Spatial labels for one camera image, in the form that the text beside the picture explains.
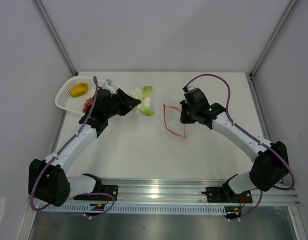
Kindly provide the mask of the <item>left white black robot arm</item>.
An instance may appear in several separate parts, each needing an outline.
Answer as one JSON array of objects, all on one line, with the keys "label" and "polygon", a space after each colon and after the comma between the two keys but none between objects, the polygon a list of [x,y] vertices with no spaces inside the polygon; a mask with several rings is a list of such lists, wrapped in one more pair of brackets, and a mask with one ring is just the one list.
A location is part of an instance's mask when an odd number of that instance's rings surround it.
[{"label": "left white black robot arm", "polygon": [[105,130],[110,118],[125,116],[140,103],[141,100],[121,89],[112,93],[99,87],[73,136],[43,160],[34,159],[30,163],[28,194],[32,209],[39,211],[34,199],[56,207],[63,205],[69,197],[87,195],[91,200],[99,199],[103,193],[99,177],[89,173],[69,177],[67,173],[79,155]]}]

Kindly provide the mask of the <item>green white toy cabbage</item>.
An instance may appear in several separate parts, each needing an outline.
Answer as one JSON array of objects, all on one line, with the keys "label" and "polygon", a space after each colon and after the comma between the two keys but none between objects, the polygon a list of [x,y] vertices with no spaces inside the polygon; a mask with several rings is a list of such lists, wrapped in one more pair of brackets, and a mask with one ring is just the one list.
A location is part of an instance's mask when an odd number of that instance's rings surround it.
[{"label": "green white toy cabbage", "polygon": [[143,116],[151,117],[154,115],[154,111],[151,108],[151,94],[153,92],[152,86],[143,86],[141,88],[135,89],[130,92],[129,95],[132,98],[140,100],[141,103],[138,104],[133,110]]}]

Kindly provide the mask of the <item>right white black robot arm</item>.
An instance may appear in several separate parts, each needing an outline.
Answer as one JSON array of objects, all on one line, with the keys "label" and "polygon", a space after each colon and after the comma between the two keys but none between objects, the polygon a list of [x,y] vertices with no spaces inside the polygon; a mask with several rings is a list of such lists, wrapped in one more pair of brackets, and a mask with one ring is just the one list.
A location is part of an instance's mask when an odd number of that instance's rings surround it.
[{"label": "right white black robot arm", "polygon": [[233,202],[248,190],[267,192],[288,174],[288,151],[281,141],[272,143],[238,127],[228,118],[225,107],[217,102],[209,104],[199,88],[185,90],[180,104],[181,123],[198,122],[218,132],[240,148],[253,163],[251,170],[234,175],[224,183],[222,196],[226,201]]}]

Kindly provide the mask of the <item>clear red zip bag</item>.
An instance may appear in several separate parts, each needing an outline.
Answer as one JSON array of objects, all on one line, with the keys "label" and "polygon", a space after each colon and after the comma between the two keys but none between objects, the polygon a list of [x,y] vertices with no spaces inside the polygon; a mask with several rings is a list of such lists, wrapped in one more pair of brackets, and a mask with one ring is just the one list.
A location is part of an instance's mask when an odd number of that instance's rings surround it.
[{"label": "clear red zip bag", "polygon": [[177,117],[181,114],[181,109],[177,106],[167,105],[162,102],[163,107],[163,125],[165,129],[172,135],[187,138],[185,124],[182,126]]}]

